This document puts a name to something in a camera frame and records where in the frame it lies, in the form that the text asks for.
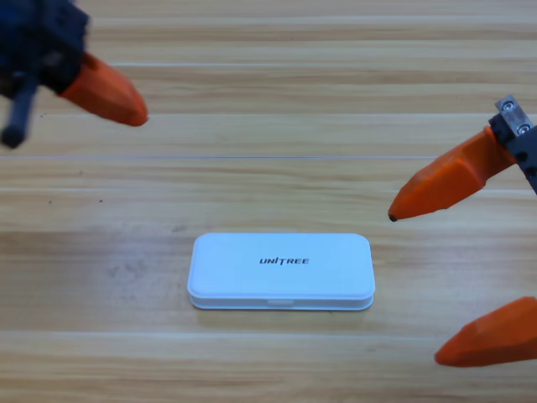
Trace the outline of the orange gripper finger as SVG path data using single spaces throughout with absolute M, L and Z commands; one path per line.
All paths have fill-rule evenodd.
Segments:
M 536 298 L 524 296 L 461 328 L 436 353 L 440 365 L 471 368 L 536 359 Z

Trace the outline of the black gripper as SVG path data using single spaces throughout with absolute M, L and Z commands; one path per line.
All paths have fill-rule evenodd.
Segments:
M 85 53 L 88 24 L 72 1 L 1 2 L 1 95 L 12 106 L 1 131 L 4 146 L 16 149 L 26 139 L 40 86 L 109 121 L 139 127 L 149 120 L 133 83 Z
M 495 106 L 498 113 L 489 120 L 491 128 L 436 158 L 399 190 L 388 210 L 391 221 L 452 207 L 515 163 L 537 191 L 536 126 L 511 95 Z

